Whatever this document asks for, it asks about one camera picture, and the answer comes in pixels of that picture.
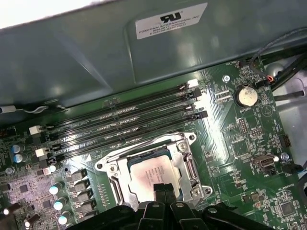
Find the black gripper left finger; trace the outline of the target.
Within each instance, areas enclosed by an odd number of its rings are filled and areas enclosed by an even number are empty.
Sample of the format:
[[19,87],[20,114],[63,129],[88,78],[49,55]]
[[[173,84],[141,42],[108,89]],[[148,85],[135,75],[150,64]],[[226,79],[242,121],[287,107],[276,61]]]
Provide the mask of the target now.
[[165,185],[154,184],[154,200],[145,207],[116,206],[101,214],[83,220],[70,230],[162,230],[165,219]]

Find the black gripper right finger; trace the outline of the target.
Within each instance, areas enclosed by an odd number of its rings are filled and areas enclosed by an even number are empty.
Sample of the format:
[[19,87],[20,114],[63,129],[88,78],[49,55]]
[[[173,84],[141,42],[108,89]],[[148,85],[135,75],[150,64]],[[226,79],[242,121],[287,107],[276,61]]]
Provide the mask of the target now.
[[172,184],[164,184],[166,203],[181,230],[272,230],[235,212],[235,207],[224,203],[208,206],[197,211],[189,203],[178,201]]

